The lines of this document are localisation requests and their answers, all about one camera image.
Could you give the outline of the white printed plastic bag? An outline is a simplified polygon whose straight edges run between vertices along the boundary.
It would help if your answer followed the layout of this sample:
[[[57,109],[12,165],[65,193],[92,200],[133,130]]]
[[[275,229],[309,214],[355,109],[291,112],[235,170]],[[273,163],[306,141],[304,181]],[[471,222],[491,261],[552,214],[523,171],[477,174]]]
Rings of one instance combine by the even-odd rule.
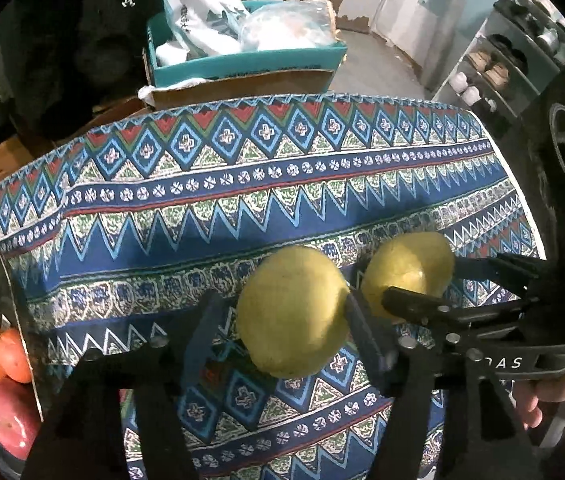
[[[173,36],[204,56],[242,51],[239,33],[249,11],[242,0],[163,0]]]

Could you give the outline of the blue patterned tablecloth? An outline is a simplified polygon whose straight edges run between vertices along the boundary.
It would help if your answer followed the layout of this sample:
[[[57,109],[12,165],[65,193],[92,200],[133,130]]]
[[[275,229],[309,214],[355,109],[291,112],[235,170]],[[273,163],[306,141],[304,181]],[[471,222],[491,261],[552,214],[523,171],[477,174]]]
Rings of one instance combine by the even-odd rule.
[[[309,376],[260,373],[235,301],[275,250],[316,248],[357,287],[371,255],[435,231],[463,257],[540,257],[525,196],[475,115],[373,96],[266,96],[92,129],[0,184],[0,252],[45,375],[132,351],[216,289],[215,359],[174,412],[203,479],[364,479],[392,401],[348,341]]]

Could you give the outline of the yellow-green mango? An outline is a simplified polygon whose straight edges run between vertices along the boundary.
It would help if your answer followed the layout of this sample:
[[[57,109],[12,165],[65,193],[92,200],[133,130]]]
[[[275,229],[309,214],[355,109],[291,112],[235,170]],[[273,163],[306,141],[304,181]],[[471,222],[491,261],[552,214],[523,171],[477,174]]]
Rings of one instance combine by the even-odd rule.
[[[288,246],[263,260],[240,292],[237,333],[251,360],[276,378],[317,373],[345,344],[349,286],[320,250]]]

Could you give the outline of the cardboard box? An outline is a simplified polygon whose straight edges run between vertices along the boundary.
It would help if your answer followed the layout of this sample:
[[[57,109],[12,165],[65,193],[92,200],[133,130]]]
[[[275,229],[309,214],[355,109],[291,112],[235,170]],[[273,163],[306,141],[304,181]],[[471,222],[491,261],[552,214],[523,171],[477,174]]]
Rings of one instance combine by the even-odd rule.
[[[167,110],[254,96],[324,93],[335,73],[334,70],[280,70],[215,80],[194,78],[170,87],[142,87],[138,99],[154,110]]]

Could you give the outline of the large dark red apple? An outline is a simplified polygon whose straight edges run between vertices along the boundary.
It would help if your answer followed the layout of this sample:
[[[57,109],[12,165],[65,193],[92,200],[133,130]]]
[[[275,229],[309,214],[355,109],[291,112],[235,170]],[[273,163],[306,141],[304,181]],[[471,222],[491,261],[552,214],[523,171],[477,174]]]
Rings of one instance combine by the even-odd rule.
[[[31,388],[9,377],[0,379],[0,445],[26,460],[41,424]]]

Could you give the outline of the dark hanging clothes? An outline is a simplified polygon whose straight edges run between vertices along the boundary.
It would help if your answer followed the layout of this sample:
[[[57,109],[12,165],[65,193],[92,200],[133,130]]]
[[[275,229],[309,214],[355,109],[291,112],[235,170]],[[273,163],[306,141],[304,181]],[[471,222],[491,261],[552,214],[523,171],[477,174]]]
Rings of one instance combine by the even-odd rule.
[[[146,24],[162,0],[11,0],[0,12],[0,142],[69,136],[145,80]]]

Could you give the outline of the shoe rack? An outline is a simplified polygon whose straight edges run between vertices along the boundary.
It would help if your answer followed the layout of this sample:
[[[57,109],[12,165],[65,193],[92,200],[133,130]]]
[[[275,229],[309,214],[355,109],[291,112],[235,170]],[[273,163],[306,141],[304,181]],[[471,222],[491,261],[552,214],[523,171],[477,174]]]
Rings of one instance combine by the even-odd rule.
[[[551,0],[497,0],[433,99],[507,126],[565,69],[565,18]]]

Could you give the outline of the teal box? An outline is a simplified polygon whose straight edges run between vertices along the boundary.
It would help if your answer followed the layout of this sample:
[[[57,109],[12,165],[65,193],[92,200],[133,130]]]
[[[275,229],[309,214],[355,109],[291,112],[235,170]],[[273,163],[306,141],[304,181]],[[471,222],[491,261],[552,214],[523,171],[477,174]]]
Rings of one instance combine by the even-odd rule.
[[[336,14],[328,0],[248,0],[248,25],[239,34],[238,53],[202,56],[170,64],[158,55],[175,47],[168,20],[162,13],[147,24],[149,80],[170,87],[191,79],[217,80],[284,72],[325,70],[337,72],[347,45],[338,38]]]

